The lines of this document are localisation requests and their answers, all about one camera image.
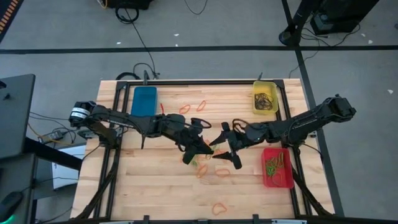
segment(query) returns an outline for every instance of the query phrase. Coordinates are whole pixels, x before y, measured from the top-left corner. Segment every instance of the black metal frame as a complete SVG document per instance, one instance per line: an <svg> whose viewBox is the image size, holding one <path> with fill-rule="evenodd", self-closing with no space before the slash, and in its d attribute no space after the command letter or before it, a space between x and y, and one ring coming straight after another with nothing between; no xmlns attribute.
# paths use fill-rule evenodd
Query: black metal frame
<svg viewBox="0 0 398 224"><path fill-rule="evenodd" d="M168 81L168 80L148 80L148 85L154 85L154 86L164 86L164 85L250 85L253 84L253 82L256 81L254 79L250 80L177 80L177 81ZM290 117L290 110L289 110L289 104L287 102L287 95L286 95L286 90L285 90L285 84L283 80L267 80L269 82L274 82L280 89L281 95L282 95L282 104L284 106L286 118ZM129 92L132 86L141 86L144 83L142 81L132 81L132 82L127 82L127 81L119 81L116 85L116 92L114 96L114 102L113 102L113 110L117 110L118 108L118 102L119 102L119 97L124 90L124 98L123 98L123 104L122 104L122 110L121 112L126 112L127 105L129 103ZM280 110L276 113L276 119L281 120L282 116L280 113ZM109 152L110 149L106 149L105 154L104 154L104 159L103 159L103 166L101 170L101 175L99 177L99 186L103 184L103 180L106 176L106 171L109 163ZM303 169L301 166L301 160L300 160L300 155L298 153L294 154L295 161L297 164L297 170L300 178L303 179ZM114 155L114 162L120 160L120 149L116 149L116 153ZM109 195L108 195L108 202L106 204L106 216L105 218L110 219L111 218L111 213L112 213L112 207L113 207L113 198L114 198L114 187L116 185L116 177L117 177L117 170L116 170L116 175L115 178L111 181L110 189L109 189ZM297 199L297 192L295 187L290 190L290 196L292 199L292 206L293 206L293 211L295 217L301 216L300 209L299 209L299 203ZM307 205L305 205L305 211L307 215L311 215L311 208L309 201L304 197L303 199ZM101 208L101 201L97 204L95 208L95 213L93 218L99 218L100 214L100 208ZM261 220L262 222L270 223L271 220ZM182 222L182 220L167 220L165 222ZM247 220L212 220L212 222L217 222L217 223L253 223L253 219L247 219Z"/></svg>

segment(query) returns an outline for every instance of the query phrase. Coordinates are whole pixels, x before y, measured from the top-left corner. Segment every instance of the plastic bin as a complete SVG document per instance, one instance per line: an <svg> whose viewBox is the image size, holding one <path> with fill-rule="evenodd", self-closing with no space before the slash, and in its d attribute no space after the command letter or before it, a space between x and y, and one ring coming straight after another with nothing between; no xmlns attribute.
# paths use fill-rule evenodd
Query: plastic bin
<svg viewBox="0 0 398 224"><path fill-rule="evenodd" d="M266 161L274 157L278 158L279 154L284 155L284 166L277 168L276 173L269 177L266 170ZM265 148L261 156L262 162L262 179L266 187L279 187L291 189L294 186L292 163L288 149L284 148Z"/></svg>
<svg viewBox="0 0 398 224"><path fill-rule="evenodd" d="M278 111L278 96L276 92L277 86L273 82L255 81L253 83L253 113L254 114L274 114ZM258 110L255 106L255 95L265 93L271 101L272 108L270 110Z"/></svg>

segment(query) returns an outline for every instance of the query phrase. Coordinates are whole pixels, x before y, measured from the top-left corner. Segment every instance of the black stand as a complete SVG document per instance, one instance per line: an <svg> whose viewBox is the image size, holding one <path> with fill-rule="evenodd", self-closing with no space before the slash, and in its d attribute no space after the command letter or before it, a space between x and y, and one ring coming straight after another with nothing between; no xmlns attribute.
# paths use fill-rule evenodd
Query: black stand
<svg viewBox="0 0 398 224"><path fill-rule="evenodd" d="M71 169L80 170L81 168L81 159L31 140L30 138L25 138L24 153L34 153L39 158Z"/></svg>
<svg viewBox="0 0 398 224"><path fill-rule="evenodd" d="M319 6L320 0L302 0L293 19L288 18L287 28L279 34L279 41L286 46L298 46L301 31L311 12Z"/></svg>

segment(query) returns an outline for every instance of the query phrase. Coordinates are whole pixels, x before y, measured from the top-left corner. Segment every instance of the green object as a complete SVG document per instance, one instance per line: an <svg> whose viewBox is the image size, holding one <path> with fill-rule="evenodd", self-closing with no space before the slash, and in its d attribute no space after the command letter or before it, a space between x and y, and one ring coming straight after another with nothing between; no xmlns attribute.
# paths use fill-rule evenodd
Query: green object
<svg viewBox="0 0 398 224"><path fill-rule="evenodd" d="M266 161L266 171L269 177L272 177L277 172L277 169L283 168L284 164L284 154L280 152L278 157L273 157Z"/></svg>
<svg viewBox="0 0 398 224"><path fill-rule="evenodd" d="M15 215L11 215L6 221L0 223L0 224L10 224L12 221L14 221Z"/></svg>

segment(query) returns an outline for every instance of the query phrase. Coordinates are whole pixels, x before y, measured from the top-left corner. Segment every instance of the orange rubber band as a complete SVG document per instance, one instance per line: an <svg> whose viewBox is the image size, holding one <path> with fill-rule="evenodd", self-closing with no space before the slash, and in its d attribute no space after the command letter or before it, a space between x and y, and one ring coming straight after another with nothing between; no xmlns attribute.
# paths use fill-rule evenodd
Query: orange rubber band
<svg viewBox="0 0 398 224"><path fill-rule="evenodd" d="M191 109L191 105L185 105L183 107L180 108L179 113L180 114L186 114L188 113L189 109Z"/></svg>
<svg viewBox="0 0 398 224"><path fill-rule="evenodd" d="M216 208L217 205L221 206L224 210L221 210L221 211L215 213L214 209ZM226 211L228 211L228 209L225 207L225 205L223 205L223 204L220 203L220 202L215 203L215 204L213 205L213 209L211 210L211 212L213 213L213 215L219 215L219 214L224 213L224 212L226 212Z"/></svg>
<svg viewBox="0 0 398 224"><path fill-rule="evenodd" d="M163 108L163 104L160 104L160 108L162 108L162 114L164 114L164 108Z"/></svg>
<svg viewBox="0 0 398 224"><path fill-rule="evenodd" d="M199 106L198 106L198 108L197 108L197 112L202 111L203 109L205 109L205 106L206 106L206 100L203 100L203 101L199 104Z"/></svg>
<svg viewBox="0 0 398 224"><path fill-rule="evenodd" d="M197 178L202 178L206 173L207 173L207 165L205 164L205 165L199 167L198 172L197 172Z"/></svg>
<svg viewBox="0 0 398 224"><path fill-rule="evenodd" d="M220 172L224 172L224 171L227 171L227 174L220 174ZM229 171L229 169L227 169L227 168L218 169L218 170L216 170L215 174L218 177L224 178L224 177L227 177L227 176L231 175L231 171Z"/></svg>

